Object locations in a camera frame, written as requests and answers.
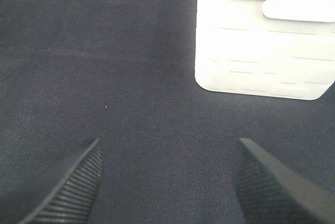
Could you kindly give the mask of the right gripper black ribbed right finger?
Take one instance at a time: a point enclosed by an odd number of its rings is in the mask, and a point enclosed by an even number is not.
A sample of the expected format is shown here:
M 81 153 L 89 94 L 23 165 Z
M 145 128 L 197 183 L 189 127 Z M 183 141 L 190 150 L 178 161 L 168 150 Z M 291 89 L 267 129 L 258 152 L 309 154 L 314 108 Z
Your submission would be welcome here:
M 232 179 L 247 223 L 334 223 L 334 196 L 250 139 L 236 143 Z

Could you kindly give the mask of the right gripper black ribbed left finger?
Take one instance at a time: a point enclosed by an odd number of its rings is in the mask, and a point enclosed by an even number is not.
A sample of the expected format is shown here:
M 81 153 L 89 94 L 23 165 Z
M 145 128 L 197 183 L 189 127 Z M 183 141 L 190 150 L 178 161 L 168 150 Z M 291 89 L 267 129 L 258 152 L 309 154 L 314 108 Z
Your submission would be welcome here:
M 39 182 L 41 199 L 20 223 L 87 223 L 102 180 L 100 138 L 84 141 L 78 149 L 45 174 Z

